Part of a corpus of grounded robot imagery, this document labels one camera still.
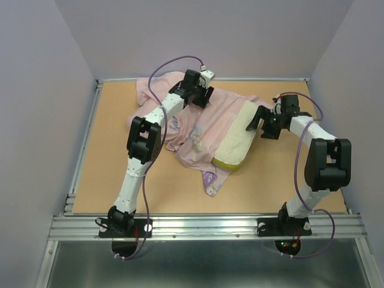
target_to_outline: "white panel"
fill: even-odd
[[[360,212],[384,275],[384,2],[356,0],[310,81],[324,128],[352,142],[352,178],[343,190]]]
[[[217,77],[309,77],[353,2],[55,1],[98,79],[148,76],[184,54]]]
[[[0,8],[0,286],[34,287],[94,79],[52,0]]]

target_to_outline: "crumpled fabric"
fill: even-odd
[[[152,80],[151,88],[163,101],[168,91],[184,78],[182,72],[170,72]],[[141,106],[128,118],[128,127],[135,116],[143,117],[154,110],[158,103],[148,90],[148,78],[136,80],[137,102]],[[168,119],[166,148],[185,167],[202,172],[206,193],[215,196],[230,172],[211,163],[219,147],[245,101],[269,106],[257,96],[244,97],[234,92],[215,88],[205,109],[188,105]]]

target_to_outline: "metal floor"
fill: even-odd
[[[301,254],[327,240],[307,239]],[[273,241],[151,241],[134,261],[113,258],[107,241],[62,241],[48,287],[370,287],[354,239],[336,239],[301,260],[270,252]]]

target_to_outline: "metal frame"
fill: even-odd
[[[72,183],[71,183],[71,187],[70,187],[70,190],[68,192],[68,195],[76,194],[76,192],[77,192],[77,183],[78,183],[77,180],[78,180],[79,175],[81,174],[81,172],[83,170],[84,157],[86,154],[86,150],[88,148],[89,137],[91,135],[92,127],[94,124],[95,114],[97,111],[97,107],[98,107],[98,103],[100,100],[100,95],[101,95],[102,89],[103,89],[103,83],[100,83],[98,81],[96,91],[95,91],[94,101],[93,101],[93,104],[91,107],[91,114],[90,114],[89,119],[88,119],[88,124],[86,127],[86,131],[85,131],[85,135],[84,135],[84,139],[83,139],[83,143],[82,143],[82,148],[80,150],[80,154],[79,154],[79,157],[77,159],[75,173],[74,173],[73,178],[72,178]]]
[[[136,81],[137,77],[131,78],[114,78],[114,79],[103,79],[100,82],[130,82]],[[233,77],[218,77],[215,78],[215,81],[286,81],[286,82],[297,82],[305,81],[308,82],[309,78],[278,78],[278,77],[242,77],[242,78],[233,78]]]
[[[68,192],[65,209],[60,217],[54,217],[50,229],[46,251],[41,264],[36,288],[47,287],[49,276],[54,264],[55,254],[59,241],[110,241],[98,237],[98,226],[94,220],[97,216],[105,214],[73,214],[72,207],[76,198],[78,179],[82,171],[85,154],[88,148],[89,136],[94,123],[95,114],[103,88],[103,82],[109,81],[134,81],[132,79],[106,79],[99,80],[92,104],[88,126],[83,139],[82,149],[76,165],[76,170]],[[306,81],[308,79],[280,79],[280,78],[223,78],[225,81]],[[367,243],[367,233],[360,215],[355,214],[333,214],[336,223],[335,238],[355,239],[359,255],[364,266],[371,287],[384,287],[376,263]],[[151,215],[154,220],[152,238],[149,241],[190,241],[190,240],[276,240],[281,237],[260,238],[255,234],[257,218],[276,217],[275,214],[189,214],[189,215]],[[331,222],[327,215],[312,215],[310,224],[313,231],[312,236],[303,239],[326,239],[332,231]]]
[[[36,288],[45,288],[48,285],[49,275],[53,267],[56,251],[58,248],[58,241],[48,241],[46,250],[44,252],[43,261],[40,266],[39,275],[37,277]]]
[[[367,237],[359,215],[334,214],[337,230],[335,238],[359,239]],[[288,237],[258,237],[257,218],[277,217],[275,214],[200,214],[200,215],[152,215],[152,237],[148,241],[190,241],[190,240],[279,240]],[[140,214],[136,218],[145,218]],[[302,239],[326,239],[332,232],[327,215],[310,217],[312,236]],[[55,217],[49,233],[50,241],[110,241],[98,237],[95,217]]]

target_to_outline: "black mounting bracket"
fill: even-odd
[[[264,120],[262,130],[262,138],[277,140],[280,136],[281,129],[288,129],[293,117],[311,116],[308,112],[300,112],[299,98],[297,95],[284,95],[280,104],[281,114],[272,112],[265,106],[259,106],[252,121],[246,127],[247,131],[256,130],[261,119]]]
[[[108,211],[107,218],[97,218],[97,224],[104,228],[100,229],[98,236],[100,238],[135,238],[135,229],[139,233],[139,237],[142,238],[145,236],[146,230],[145,226],[147,224],[146,218],[134,218],[134,212],[128,214],[127,212],[123,213],[117,210],[116,206],[113,206]],[[152,225],[153,220],[149,219],[150,225]],[[152,230],[147,234],[147,238],[152,237]]]
[[[184,79],[169,90],[169,93],[175,93],[184,99],[184,108],[191,103],[205,108],[214,91],[213,87],[204,88],[199,85],[201,74],[194,70],[187,70]]]
[[[312,191],[337,191],[350,182],[352,144],[348,139],[312,139],[305,164],[305,182]]]
[[[133,118],[127,149],[129,157],[139,159],[142,164],[154,161],[161,150],[160,125],[150,123],[145,118],[138,116]]]
[[[284,203],[279,210],[277,218],[258,218],[257,223],[258,225],[264,223],[257,229],[259,237],[298,236],[298,232],[301,236],[312,235],[311,229],[305,229],[305,224],[309,223],[309,219],[289,217],[287,203]]]

